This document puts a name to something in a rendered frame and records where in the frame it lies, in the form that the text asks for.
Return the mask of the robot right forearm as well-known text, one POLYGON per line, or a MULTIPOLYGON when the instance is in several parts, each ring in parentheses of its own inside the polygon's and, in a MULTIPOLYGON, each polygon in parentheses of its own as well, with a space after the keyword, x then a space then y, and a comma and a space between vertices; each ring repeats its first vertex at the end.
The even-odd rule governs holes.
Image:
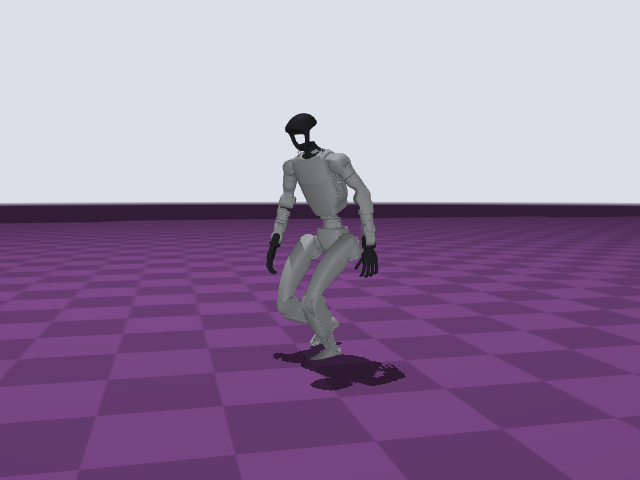
POLYGON ((288 211, 285 208, 281 208, 280 206, 282 195, 280 197, 279 205, 277 209, 277 216, 274 224, 274 232, 271 235, 271 240, 272 240, 273 234, 278 233, 280 235, 279 244, 281 244, 284 241, 284 233, 287 228, 288 218, 290 217, 290 214, 291 214, 290 211, 288 211))

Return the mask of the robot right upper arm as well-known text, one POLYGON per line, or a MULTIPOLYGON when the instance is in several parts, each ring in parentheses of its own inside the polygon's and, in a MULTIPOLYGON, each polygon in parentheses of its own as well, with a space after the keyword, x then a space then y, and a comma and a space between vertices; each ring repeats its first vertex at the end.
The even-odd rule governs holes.
POLYGON ((294 191, 297 184, 297 179, 292 168, 294 158, 287 160, 283 164, 283 190, 284 193, 281 199, 281 207, 293 208, 296 203, 296 197, 294 197, 294 191))

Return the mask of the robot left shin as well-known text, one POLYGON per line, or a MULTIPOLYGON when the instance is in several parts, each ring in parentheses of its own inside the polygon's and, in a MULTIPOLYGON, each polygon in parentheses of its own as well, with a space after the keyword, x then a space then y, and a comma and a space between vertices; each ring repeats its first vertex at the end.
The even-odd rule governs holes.
POLYGON ((325 348, 333 349, 332 352, 337 352, 337 344, 333 335, 333 322, 330 310, 326 304, 326 299, 323 295, 318 296, 311 303, 312 312, 302 308, 304 315, 312 328, 313 332, 321 341, 325 348))

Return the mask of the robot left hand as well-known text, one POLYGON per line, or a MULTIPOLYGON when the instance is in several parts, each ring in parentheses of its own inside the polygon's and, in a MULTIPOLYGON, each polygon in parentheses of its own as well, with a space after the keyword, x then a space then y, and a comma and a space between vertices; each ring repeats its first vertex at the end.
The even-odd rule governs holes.
POLYGON ((362 277, 365 274, 366 265, 367 265, 367 272, 366 272, 366 275, 364 276, 365 278, 378 273, 378 263, 377 263, 378 258, 377 258, 376 252, 374 251, 375 247, 376 247, 376 241, 374 245, 366 246, 366 237, 362 236, 362 248, 364 249, 364 251, 362 252, 362 257, 360 258, 357 265, 355 266, 355 270, 357 270, 361 262, 363 264, 362 273, 361 275, 359 275, 360 277, 362 277), (374 272, 374 263, 375 263, 375 272, 374 272), (370 272, 370 265, 371 265, 371 272, 370 272))

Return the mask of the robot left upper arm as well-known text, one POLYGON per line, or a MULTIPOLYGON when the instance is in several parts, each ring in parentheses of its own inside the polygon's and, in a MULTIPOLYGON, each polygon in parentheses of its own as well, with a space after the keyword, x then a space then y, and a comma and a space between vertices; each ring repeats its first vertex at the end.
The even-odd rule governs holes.
POLYGON ((353 201, 359 206, 357 202, 357 195, 360 192, 367 192, 371 198, 371 194, 368 188, 365 186, 361 178, 355 172, 351 165, 349 157, 343 153, 331 153, 325 158, 331 172, 338 174, 346 185, 355 190, 353 201))

